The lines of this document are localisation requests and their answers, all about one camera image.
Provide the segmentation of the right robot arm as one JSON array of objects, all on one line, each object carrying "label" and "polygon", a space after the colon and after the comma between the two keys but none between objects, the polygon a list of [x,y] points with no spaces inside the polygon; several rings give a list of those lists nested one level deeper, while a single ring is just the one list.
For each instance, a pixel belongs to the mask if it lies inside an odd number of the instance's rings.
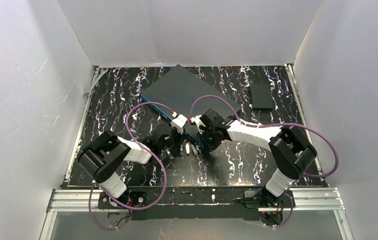
[{"label": "right robot arm", "polygon": [[198,128],[198,137],[209,151],[227,140],[249,143],[272,153],[277,169],[265,187],[248,197],[249,200],[270,203],[278,200],[317,157],[317,151],[308,138],[292,125],[255,125],[234,116],[223,118],[212,109],[192,117],[190,123]]}]

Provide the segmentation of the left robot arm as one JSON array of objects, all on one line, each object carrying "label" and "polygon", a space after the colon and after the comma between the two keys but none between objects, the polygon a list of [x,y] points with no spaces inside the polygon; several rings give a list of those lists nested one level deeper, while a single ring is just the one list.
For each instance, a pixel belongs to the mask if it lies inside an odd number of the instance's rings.
[{"label": "left robot arm", "polygon": [[77,163],[113,197],[120,198],[127,192],[127,186],[116,173],[123,161],[145,165],[153,158],[147,149],[159,154],[180,145],[185,136],[186,131],[183,128],[162,123],[137,144],[107,130],[82,150],[77,157]]}]

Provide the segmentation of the large teal network switch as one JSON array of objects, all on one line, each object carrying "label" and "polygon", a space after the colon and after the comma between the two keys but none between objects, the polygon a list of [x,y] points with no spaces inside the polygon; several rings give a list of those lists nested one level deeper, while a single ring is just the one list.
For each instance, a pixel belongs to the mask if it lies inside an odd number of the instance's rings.
[{"label": "large teal network switch", "polygon": [[[141,92],[141,98],[144,102],[164,104],[176,113],[182,114],[187,119],[193,116],[189,116],[193,102],[205,95],[219,96],[226,100],[238,114],[241,112],[242,107],[240,104],[231,100],[222,92],[180,65],[172,67],[171,70]],[[171,112],[167,110],[167,108],[157,104],[151,104],[151,106],[164,116],[168,122],[173,119]],[[195,114],[195,116],[202,115],[209,109],[213,109],[223,118],[234,115],[228,105],[213,97],[207,97],[198,101],[192,113]],[[196,142],[202,149],[205,148],[203,142],[197,136],[197,126],[188,123],[185,126],[185,130],[188,138]]]}]

